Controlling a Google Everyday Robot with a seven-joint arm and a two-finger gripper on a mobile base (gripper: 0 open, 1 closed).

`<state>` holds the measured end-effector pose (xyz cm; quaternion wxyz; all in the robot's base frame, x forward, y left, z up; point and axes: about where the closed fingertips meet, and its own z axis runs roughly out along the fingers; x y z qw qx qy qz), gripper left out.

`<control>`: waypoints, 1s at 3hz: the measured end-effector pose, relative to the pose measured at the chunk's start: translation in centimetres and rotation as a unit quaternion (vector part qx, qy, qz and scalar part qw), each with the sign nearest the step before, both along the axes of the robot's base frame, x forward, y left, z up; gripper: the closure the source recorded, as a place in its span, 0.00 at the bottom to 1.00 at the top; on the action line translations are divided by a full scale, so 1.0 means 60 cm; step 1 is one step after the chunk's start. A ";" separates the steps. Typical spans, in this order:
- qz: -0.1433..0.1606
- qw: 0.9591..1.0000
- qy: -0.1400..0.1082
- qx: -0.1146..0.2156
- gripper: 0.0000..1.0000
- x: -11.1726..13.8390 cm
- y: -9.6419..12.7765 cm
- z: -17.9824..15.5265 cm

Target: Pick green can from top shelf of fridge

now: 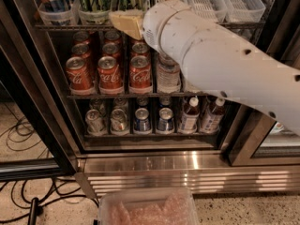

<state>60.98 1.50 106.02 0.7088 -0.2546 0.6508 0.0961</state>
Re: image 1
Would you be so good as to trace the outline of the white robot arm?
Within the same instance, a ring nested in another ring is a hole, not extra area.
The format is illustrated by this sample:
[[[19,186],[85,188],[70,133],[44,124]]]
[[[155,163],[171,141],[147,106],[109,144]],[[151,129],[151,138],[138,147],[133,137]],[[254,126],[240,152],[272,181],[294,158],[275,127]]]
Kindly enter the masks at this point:
[[[109,18],[116,29],[170,56],[201,91],[247,105],[300,134],[297,69],[201,18],[180,0],[163,1],[145,12],[112,11]]]

